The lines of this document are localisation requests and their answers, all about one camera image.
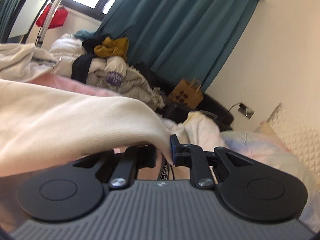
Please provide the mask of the brown paper bag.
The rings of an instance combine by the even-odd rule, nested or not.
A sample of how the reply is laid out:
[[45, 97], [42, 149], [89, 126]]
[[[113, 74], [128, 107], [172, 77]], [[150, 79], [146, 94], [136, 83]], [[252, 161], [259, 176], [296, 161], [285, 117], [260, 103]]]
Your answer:
[[195, 109], [203, 100], [201, 86], [200, 80], [193, 79], [188, 81], [182, 79], [167, 97], [167, 102], [181, 103], [191, 109]]

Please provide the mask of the white puffy duvet pile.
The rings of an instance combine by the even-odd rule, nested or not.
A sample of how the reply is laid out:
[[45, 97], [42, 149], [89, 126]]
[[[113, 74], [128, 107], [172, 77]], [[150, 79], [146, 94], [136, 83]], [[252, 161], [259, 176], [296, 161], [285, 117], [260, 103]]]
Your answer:
[[76, 38], [73, 34], [64, 34], [53, 42], [49, 53], [59, 60], [53, 69], [53, 74], [71, 77], [74, 61], [86, 54], [86, 51], [82, 46], [81, 39]]

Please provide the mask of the teal curtain right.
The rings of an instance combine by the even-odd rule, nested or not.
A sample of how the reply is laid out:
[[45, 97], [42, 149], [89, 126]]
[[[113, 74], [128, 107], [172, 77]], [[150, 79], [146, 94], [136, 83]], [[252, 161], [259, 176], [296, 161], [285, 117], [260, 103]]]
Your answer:
[[129, 64], [144, 62], [172, 84], [206, 90], [244, 32], [259, 0], [116, 0], [96, 36], [129, 40]]

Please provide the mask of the black garment on pile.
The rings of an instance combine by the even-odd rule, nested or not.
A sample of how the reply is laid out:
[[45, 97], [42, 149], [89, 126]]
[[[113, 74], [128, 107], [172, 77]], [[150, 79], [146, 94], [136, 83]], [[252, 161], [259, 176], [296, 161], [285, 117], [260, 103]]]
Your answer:
[[72, 64], [72, 74], [71, 79], [79, 81], [85, 84], [92, 60], [98, 58], [95, 54], [94, 49], [98, 45], [102, 45], [105, 38], [110, 37], [110, 34], [105, 34], [102, 36], [91, 37], [82, 42], [82, 47], [85, 49], [85, 54], [79, 56]]

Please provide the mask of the pastel pink bed duvet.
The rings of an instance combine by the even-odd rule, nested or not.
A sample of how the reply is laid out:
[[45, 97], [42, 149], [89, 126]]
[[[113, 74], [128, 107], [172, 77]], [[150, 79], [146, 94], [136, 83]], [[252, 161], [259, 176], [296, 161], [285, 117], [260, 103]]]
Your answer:
[[[94, 88], [84, 85], [78, 81], [73, 81], [66, 77], [52, 74], [44, 74], [32, 81], [35, 85], [52, 87], [56, 89], [76, 92], [93, 96], [120, 96], [119, 93], [109, 89]], [[302, 181], [308, 191], [308, 200], [299, 218], [313, 232], [319, 232], [319, 193], [316, 186], [315, 176], [308, 171], [285, 146], [277, 141], [275, 135], [267, 136], [262, 133], [261, 128], [255, 132], [222, 132], [213, 121], [205, 117], [204, 114], [192, 112], [183, 124], [177, 125], [173, 121], [161, 118], [163, 125], [172, 133], [176, 134], [180, 143], [191, 143], [198, 145], [205, 151], [213, 151], [217, 146], [223, 146], [251, 158], [255, 161], [271, 166], [288, 174], [291, 174]], [[186, 167], [172, 167], [167, 165], [166, 178], [161, 178], [165, 169], [165, 158], [158, 153], [155, 168], [143, 168], [138, 172], [138, 179], [141, 180], [172, 180], [189, 179], [189, 169]]]

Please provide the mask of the mustard yellow garment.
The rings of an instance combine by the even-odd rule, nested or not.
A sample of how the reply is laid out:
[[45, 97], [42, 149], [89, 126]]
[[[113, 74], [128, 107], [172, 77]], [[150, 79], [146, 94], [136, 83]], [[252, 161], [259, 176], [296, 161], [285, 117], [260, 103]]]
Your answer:
[[107, 37], [103, 40], [102, 44], [95, 46], [94, 53], [97, 57], [108, 58], [112, 56], [118, 56], [127, 59], [127, 51], [129, 49], [129, 40], [125, 37], [118, 39], [111, 39]]

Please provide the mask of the wall socket with charger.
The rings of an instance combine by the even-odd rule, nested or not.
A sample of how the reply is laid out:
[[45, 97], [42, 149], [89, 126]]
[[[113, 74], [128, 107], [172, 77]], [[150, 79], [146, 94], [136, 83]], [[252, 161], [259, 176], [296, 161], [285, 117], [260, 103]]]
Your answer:
[[232, 109], [234, 109], [235, 107], [238, 108], [238, 112], [240, 112], [245, 118], [247, 118], [248, 120], [251, 119], [251, 117], [254, 114], [254, 111], [247, 107], [244, 103], [242, 102], [238, 102], [236, 104], [234, 104], [227, 112], [229, 113]]

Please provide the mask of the silver tripod stand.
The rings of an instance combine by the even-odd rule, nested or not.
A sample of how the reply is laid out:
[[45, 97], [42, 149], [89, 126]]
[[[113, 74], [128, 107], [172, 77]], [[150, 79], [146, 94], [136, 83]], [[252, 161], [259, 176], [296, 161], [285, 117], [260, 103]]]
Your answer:
[[44, 13], [46, 7], [49, 6], [49, 10], [48, 12], [44, 15], [44, 23], [43, 25], [40, 27], [38, 35], [37, 35], [37, 39], [35, 42], [35, 46], [41, 48], [44, 42], [44, 38], [46, 35], [46, 32], [50, 26], [50, 23], [60, 5], [60, 3], [62, 2], [62, 0], [48, 0], [45, 4], [45, 7], [42, 11], [42, 13]]

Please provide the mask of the beige jacket purple patch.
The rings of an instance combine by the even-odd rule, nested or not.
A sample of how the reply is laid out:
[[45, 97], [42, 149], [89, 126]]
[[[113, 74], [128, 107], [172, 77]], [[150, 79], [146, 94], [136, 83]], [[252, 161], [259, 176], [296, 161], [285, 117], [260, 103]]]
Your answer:
[[159, 89], [151, 88], [147, 79], [119, 56], [93, 59], [86, 83], [140, 100], [153, 110], [165, 106]]

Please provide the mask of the white chair with black frame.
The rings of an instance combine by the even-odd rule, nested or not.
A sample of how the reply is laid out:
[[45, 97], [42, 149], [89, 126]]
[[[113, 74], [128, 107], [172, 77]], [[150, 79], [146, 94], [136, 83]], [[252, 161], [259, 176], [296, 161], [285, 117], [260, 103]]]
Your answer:
[[18, 0], [16, 8], [4, 24], [1, 43], [25, 43], [49, 0]]

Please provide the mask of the white quilted headboard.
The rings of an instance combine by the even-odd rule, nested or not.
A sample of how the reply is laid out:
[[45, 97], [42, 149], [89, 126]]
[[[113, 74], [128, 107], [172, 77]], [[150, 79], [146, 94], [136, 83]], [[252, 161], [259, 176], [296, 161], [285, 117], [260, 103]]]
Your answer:
[[319, 185], [319, 130], [303, 124], [280, 103], [266, 120], [276, 136], [315, 176]]

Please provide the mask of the cream white knit garment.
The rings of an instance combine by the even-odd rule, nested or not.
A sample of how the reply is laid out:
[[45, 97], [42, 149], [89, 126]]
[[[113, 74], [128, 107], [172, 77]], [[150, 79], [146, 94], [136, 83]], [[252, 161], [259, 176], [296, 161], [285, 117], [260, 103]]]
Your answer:
[[170, 132], [143, 102], [31, 83], [58, 64], [33, 44], [1, 45], [1, 176], [144, 143], [172, 160]]

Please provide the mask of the red cloth on rack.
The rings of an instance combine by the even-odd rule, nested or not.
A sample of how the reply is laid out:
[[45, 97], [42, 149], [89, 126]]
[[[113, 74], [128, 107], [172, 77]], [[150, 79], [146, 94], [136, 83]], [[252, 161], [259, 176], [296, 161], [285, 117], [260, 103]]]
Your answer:
[[[45, 22], [46, 18], [48, 17], [50, 8], [51, 8], [51, 5], [47, 5], [46, 8], [44, 9], [43, 13], [37, 19], [36, 25], [38, 27], [43, 27], [44, 22]], [[54, 29], [54, 28], [58, 28], [58, 27], [63, 26], [67, 16], [68, 16], [68, 11], [66, 10], [66, 8], [63, 6], [58, 7], [57, 11], [55, 12], [55, 14], [49, 24], [48, 29]]]

